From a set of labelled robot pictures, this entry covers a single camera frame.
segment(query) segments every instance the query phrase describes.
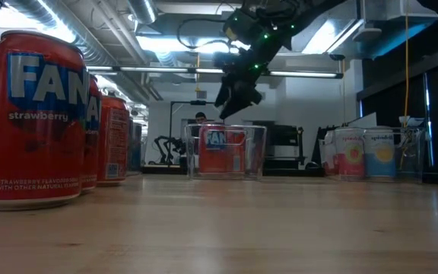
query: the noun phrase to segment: ceiling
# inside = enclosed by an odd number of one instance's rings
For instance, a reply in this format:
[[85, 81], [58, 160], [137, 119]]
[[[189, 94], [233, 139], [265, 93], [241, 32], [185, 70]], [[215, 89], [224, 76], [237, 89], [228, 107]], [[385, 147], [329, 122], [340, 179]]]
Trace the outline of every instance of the ceiling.
[[[109, 16], [108, 20], [103, 18], [91, 2], [94, 0], [56, 0], [61, 2], [65, 7], [71, 11], [75, 17], [90, 31], [90, 35], [97, 38], [97, 41], [102, 44], [103, 48], [116, 60], [119, 65], [140, 65], [137, 63], [137, 56], [134, 53], [130, 53], [130, 46], [124, 46], [122, 40], [118, 39], [115, 32], [110, 28], [109, 22], [118, 29], [119, 32], [123, 31], [129, 33], [133, 37], [136, 33], [144, 33], [143, 35], [149, 35], [151, 32], [158, 33], [161, 37], [171, 37], [175, 39], [176, 29], [179, 22], [186, 18], [193, 17], [209, 17], [209, 18], [225, 18], [232, 8], [225, 2], [220, 0], [166, 0], [155, 1], [157, 8], [159, 9], [158, 19], [150, 26], [139, 26], [135, 29], [134, 21], [130, 20], [130, 10], [127, 0], [107, 0], [106, 2], [118, 15], [114, 18], [111, 14], [106, 13]], [[322, 0], [315, 0], [315, 3], [319, 3]], [[417, 32], [423, 30], [427, 25], [431, 24], [436, 16], [431, 11], [424, 10], [420, 5], [417, 5], [416, 0], [411, 1], [411, 13], [410, 13], [410, 29], [411, 36], [416, 35]], [[242, 1], [229, 1], [233, 7], [239, 7]], [[273, 59], [269, 68], [271, 70], [306, 70], [314, 72], [337, 72], [339, 70], [338, 62], [332, 61], [326, 54], [304, 54], [308, 52], [308, 49], [312, 48], [315, 52], [319, 45], [312, 46], [313, 41], [321, 37], [325, 43], [325, 33], [322, 30], [329, 27], [330, 33], [328, 34], [329, 43], [335, 42], [342, 33], [352, 26], [356, 20], [364, 19], [366, 22], [370, 22], [370, 27], [380, 29], [381, 35], [372, 40], [364, 40], [361, 42], [355, 42], [352, 37], [356, 33], [352, 33], [348, 39], [345, 40], [333, 53], [346, 55], [348, 58], [375, 58], [382, 55], [397, 43], [400, 44], [405, 34], [405, 24], [402, 17], [403, 7], [400, 6], [401, 0], [386, 1], [367, 1], [366, 5], [359, 5], [362, 3], [358, 0], [348, 0], [345, 3], [333, 8], [331, 11], [319, 16], [311, 25], [304, 31], [297, 34], [292, 40], [293, 50], [289, 51], [283, 48], [277, 56]], [[249, 0], [252, 6], [269, 6], [278, 3], [276, 0]], [[210, 23], [204, 24], [191, 23], [183, 30], [184, 36], [191, 37], [221, 37], [221, 24]], [[160, 65], [159, 59], [152, 51], [145, 50], [139, 55], [140, 59], [146, 59], [148, 64]], [[199, 53], [200, 67], [212, 67], [211, 54]], [[173, 53], [175, 58], [181, 66], [196, 65], [198, 60], [197, 53]], [[143, 78], [141, 73], [126, 72], [126, 77], [131, 79], [132, 83], [136, 86], [143, 84]], [[195, 82], [195, 76], [184, 78], [184, 75], [150, 75], [154, 83], [157, 83], [155, 87], [177, 87], [180, 83], [187, 84]], [[220, 83], [220, 75], [202, 75], [200, 77], [201, 83]], [[268, 84], [270, 88], [275, 88], [280, 79], [279, 78], [260, 78], [259, 84]], [[157, 97], [151, 94], [150, 89], [144, 89], [140, 91], [147, 96], [133, 97], [133, 100], [146, 101], [156, 100]], [[168, 100], [174, 100], [173, 95], [167, 95]]]

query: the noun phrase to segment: person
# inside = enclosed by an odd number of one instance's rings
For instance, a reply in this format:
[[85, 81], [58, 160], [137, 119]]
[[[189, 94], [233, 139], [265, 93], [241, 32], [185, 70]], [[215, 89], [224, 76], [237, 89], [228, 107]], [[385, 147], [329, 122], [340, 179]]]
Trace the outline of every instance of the person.
[[195, 122], [197, 124], [205, 123], [207, 122], [207, 117], [203, 112], [197, 112], [197, 114], [195, 115]]

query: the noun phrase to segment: wooden table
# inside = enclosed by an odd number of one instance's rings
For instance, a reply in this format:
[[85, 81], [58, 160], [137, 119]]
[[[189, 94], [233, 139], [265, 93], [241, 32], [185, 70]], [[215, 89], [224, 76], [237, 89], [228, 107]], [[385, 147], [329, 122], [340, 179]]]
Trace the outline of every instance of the wooden table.
[[0, 212], [1, 273], [438, 273], [438, 186], [132, 177]]

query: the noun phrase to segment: transparent bin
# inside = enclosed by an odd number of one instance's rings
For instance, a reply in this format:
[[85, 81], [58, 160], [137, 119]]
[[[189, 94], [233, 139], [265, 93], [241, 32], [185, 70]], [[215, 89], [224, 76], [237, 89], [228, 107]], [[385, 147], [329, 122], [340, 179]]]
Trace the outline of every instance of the transparent bin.
[[339, 128], [319, 143], [322, 167], [332, 179], [422, 182], [424, 129]]
[[187, 125], [191, 179], [259, 180], [265, 160], [264, 126]]

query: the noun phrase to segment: clear plastic container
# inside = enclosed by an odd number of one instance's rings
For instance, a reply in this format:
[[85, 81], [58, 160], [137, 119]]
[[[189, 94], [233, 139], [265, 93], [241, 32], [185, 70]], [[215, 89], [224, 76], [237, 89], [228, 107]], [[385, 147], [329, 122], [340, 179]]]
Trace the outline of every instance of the clear plastic container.
[[425, 130], [339, 128], [319, 140], [322, 166], [336, 180], [421, 183]]
[[187, 125], [191, 179], [259, 180], [265, 160], [264, 126]]

